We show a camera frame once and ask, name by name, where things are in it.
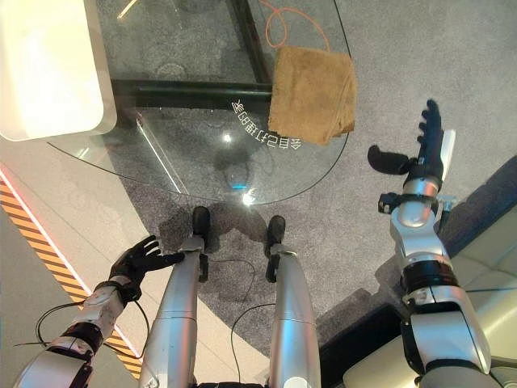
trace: black table frame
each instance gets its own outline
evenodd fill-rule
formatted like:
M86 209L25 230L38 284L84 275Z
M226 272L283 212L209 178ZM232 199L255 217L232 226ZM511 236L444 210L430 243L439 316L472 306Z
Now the black table frame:
M112 79L117 112L128 104L140 108L232 109L244 99L249 111L263 111L271 101L271 75L247 0L228 0L244 40L256 83L150 81Z

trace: orange and black striped tape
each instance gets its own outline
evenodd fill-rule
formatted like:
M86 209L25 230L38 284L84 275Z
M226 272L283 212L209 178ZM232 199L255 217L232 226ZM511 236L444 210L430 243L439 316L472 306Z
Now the orange and black striped tape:
M0 171L0 204L7 213L11 221L16 225L22 236L25 237L34 252L43 262L44 266L52 273L54 279L69 294L74 302L80 302L88 297L89 290L85 289L76 276L70 271L69 264L66 263L53 248L53 244L46 237L46 233L37 225L39 222L32 214L26 211L27 206L16 194L7 179L3 178ZM106 340L107 344L128 354L134 354L128 343L113 331L111 337ZM124 364L125 368L135 377L140 378L141 361L128 356L116 353L116 356Z

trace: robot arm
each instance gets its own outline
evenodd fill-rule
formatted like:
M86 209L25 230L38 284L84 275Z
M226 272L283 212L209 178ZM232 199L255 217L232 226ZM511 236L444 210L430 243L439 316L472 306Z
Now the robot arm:
M84 301L72 325L38 354L20 374L15 388L87 386L91 362L130 301L141 295L145 273L176 264L182 252L160 255L155 236L128 249L111 267L110 278Z
M420 124L418 158L380 152L375 145L368 161L380 172L409 173L403 194L383 194L379 211L391 214L401 279L410 309L402 323L404 351L425 387L491 387L490 348L474 308L458 285L442 242L434 231L436 195L447 174L454 133L444 133L437 104L427 101Z

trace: glass table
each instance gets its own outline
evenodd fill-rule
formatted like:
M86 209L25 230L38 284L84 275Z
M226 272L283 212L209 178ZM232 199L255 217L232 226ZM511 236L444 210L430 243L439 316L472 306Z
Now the glass table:
M309 144L267 131L281 44L348 53L333 0L98 1L118 121L51 140L127 179L265 204L319 182L347 136Z

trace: brown cloth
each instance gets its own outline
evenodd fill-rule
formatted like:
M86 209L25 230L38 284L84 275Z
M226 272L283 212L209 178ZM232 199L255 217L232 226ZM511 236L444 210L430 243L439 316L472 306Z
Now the brown cloth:
M323 146L354 130L356 96L348 55L284 46L276 59L269 130Z

